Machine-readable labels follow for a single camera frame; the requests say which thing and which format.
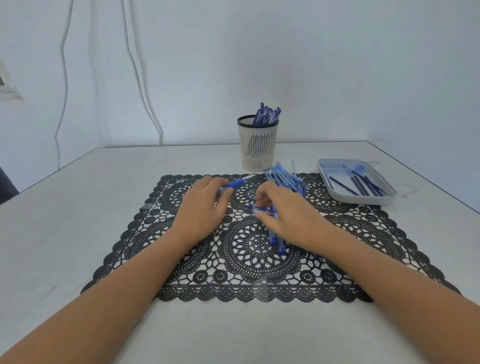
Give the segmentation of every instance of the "left hand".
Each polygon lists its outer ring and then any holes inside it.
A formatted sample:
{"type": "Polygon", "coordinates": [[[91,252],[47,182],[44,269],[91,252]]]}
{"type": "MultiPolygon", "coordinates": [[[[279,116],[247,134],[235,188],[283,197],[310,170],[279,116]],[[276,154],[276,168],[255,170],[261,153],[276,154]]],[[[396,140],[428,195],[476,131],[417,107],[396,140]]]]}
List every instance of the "left hand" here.
{"type": "Polygon", "coordinates": [[[208,236],[222,221],[233,188],[228,188],[218,199],[221,187],[228,180],[220,177],[205,176],[187,191],[179,207],[171,230],[180,235],[190,247],[208,236]]]}

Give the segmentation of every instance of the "dark chair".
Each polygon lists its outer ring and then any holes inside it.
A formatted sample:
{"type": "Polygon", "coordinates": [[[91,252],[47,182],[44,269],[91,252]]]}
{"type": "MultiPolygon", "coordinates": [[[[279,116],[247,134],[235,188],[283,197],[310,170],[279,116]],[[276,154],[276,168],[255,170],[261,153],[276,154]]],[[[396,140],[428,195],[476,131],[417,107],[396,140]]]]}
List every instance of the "dark chair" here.
{"type": "Polygon", "coordinates": [[[12,181],[7,177],[3,169],[0,168],[0,205],[17,195],[18,191],[12,181]]]}

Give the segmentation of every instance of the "placemat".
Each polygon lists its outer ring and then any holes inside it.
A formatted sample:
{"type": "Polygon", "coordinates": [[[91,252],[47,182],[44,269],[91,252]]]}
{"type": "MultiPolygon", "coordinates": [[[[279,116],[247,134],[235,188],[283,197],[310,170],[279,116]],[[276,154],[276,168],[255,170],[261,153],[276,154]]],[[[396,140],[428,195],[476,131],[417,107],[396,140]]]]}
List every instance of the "placemat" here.
{"type": "MultiPolygon", "coordinates": [[[[245,176],[221,177],[234,181],[245,176]]],[[[318,173],[298,176],[308,185],[305,198],[327,220],[460,293],[379,206],[337,202],[318,173]]],[[[163,176],[82,292],[167,231],[183,195],[202,177],[163,176]]],[[[163,301],[207,301],[216,297],[224,302],[234,298],[243,302],[254,298],[264,302],[274,298],[284,302],[331,302],[338,297],[345,302],[357,298],[371,302],[367,293],[333,262],[290,244],[285,247],[287,255],[281,256],[276,247],[270,246],[266,227],[246,207],[254,204],[256,189],[264,181],[264,175],[258,175],[234,192],[221,224],[179,262],[156,296],[163,301]]]]}

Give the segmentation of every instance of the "hand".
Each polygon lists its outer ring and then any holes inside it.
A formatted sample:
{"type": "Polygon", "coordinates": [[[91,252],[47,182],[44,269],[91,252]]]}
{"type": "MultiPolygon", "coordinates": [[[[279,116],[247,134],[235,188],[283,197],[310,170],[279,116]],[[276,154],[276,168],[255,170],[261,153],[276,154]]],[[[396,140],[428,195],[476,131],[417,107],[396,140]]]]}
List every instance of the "hand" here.
{"type": "Polygon", "coordinates": [[[222,221],[233,188],[221,194],[216,206],[214,203],[220,195],[220,188],[227,183],[224,178],[205,176],[185,194],[170,229],[182,236],[190,247],[208,236],[222,221]]]}
{"type": "Polygon", "coordinates": [[[318,254],[332,234],[342,229],[328,222],[308,201],[288,188],[278,187],[273,181],[260,185],[255,196],[256,206],[274,205],[278,219],[266,213],[255,216],[288,243],[318,254]]]}

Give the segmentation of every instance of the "wall outlet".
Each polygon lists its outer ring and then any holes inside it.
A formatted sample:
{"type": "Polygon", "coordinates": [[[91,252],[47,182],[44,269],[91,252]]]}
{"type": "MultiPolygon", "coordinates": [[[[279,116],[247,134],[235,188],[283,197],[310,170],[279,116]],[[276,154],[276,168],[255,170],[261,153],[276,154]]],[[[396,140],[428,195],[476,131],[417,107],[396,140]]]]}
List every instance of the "wall outlet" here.
{"type": "Polygon", "coordinates": [[[22,95],[17,88],[12,84],[12,80],[5,67],[5,62],[0,58],[0,101],[10,101],[22,99],[22,95]]]}

